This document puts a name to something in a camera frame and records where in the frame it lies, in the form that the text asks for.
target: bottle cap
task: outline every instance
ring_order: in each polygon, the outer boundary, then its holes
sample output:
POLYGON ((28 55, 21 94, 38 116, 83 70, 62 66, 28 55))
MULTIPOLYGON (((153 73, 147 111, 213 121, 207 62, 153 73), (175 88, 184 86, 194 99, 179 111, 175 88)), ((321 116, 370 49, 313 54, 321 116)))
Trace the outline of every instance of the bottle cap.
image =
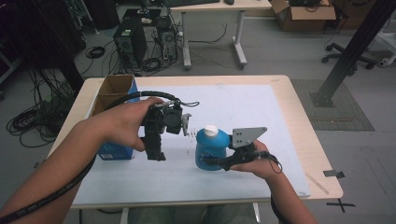
POLYGON ((204 127, 204 132, 207 136, 213 137, 218 134, 219 129, 215 125, 206 124, 204 127))

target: keyboard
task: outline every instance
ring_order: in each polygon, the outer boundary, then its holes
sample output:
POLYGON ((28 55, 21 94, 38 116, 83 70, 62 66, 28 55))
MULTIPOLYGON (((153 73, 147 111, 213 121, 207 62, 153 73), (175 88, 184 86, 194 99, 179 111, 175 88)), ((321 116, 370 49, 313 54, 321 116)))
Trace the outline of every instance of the keyboard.
POLYGON ((220 0, 164 0, 166 7, 185 7, 207 3, 218 3, 220 0))

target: pants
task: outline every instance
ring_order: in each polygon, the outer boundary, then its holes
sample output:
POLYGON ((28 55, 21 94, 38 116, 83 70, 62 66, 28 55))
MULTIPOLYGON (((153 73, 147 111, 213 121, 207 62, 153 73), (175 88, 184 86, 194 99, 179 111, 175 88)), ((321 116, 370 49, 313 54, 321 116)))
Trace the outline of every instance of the pants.
MULTIPOLYGON (((128 224, 177 224, 175 207, 131 208, 128 224)), ((202 224, 257 224, 253 204, 209 205, 202 224)))

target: person's right arm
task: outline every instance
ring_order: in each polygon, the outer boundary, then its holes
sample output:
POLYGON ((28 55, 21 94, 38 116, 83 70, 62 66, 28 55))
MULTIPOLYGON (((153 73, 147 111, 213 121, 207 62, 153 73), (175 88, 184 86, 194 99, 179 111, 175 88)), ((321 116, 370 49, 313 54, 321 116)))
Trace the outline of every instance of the person's right arm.
MULTIPOLYGON (((268 151, 267 146, 258 140, 254 142, 254 145, 258 151, 268 151)), ((271 190, 277 210, 288 222, 317 223, 274 161, 257 159, 252 162, 234 165, 231 169, 251 172, 263 178, 271 190)))

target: person's left arm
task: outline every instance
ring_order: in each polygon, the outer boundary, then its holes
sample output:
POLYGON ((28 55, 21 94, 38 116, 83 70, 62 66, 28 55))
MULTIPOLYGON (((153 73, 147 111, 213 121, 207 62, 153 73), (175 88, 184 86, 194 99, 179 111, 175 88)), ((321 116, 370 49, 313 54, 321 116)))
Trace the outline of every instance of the person's left arm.
MULTIPOLYGON (((67 185, 96 155, 104 142, 119 143, 143 151, 137 135, 150 105, 160 104, 150 97, 134 104, 116 106, 92 118, 79 122, 48 159, 22 184, 0 210, 4 217, 24 206, 35 203, 67 185)), ((15 223, 62 223, 73 202, 79 185, 52 203, 15 223)))

